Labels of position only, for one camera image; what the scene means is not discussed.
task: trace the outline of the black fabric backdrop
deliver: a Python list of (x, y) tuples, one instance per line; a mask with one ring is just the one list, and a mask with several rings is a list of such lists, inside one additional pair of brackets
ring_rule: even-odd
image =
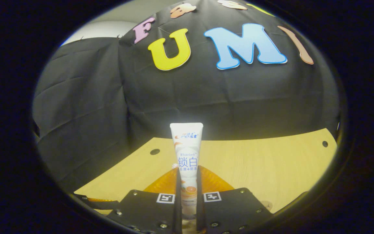
[[(86, 184), (152, 137), (171, 138), (170, 123), (202, 122), (204, 140), (279, 137), (325, 127), (336, 135), (336, 74), (310, 41), (251, 6), (182, 3), (197, 8), (176, 19), (169, 11), (181, 3), (157, 12), (149, 35), (136, 45), (134, 31), (120, 40), (84, 39), (61, 46), (48, 62), (36, 88), (33, 118), (40, 128), (40, 154), (66, 190)], [(214, 43), (203, 33), (223, 27), (241, 35), (245, 23), (263, 25), (288, 62), (247, 64), (233, 53), (239, 67), (217, 69)], [(314, 65), (300, 59), (278, 25), (295, 33)], [(190, 59), (170, 71), (157, 69), (148, 45), (165, 38), (167, 56), (177, 55), (168, 34), (181, 28), (188, 29)]]

